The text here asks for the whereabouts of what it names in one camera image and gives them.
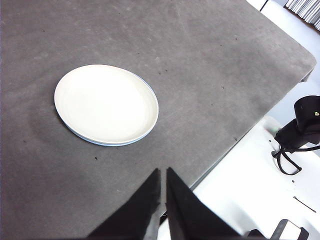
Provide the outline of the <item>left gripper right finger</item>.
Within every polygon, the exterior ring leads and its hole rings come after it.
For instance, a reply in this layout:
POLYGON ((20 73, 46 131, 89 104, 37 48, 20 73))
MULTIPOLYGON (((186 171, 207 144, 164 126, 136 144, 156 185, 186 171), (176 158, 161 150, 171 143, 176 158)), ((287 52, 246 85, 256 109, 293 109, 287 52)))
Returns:
POLYGON ((241 235, 205 206, 169 167, 166 209, 172 240, 237 240, 241 235))

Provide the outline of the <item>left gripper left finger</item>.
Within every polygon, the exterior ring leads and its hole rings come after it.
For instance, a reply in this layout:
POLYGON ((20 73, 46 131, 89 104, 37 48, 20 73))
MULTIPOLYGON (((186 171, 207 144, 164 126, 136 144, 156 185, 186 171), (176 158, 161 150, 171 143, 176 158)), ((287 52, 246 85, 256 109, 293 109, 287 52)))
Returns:
POLYGON ((156 168, 135 193, 95 228, 87 240, 156 240, 160 225, 161 171, 156 168))

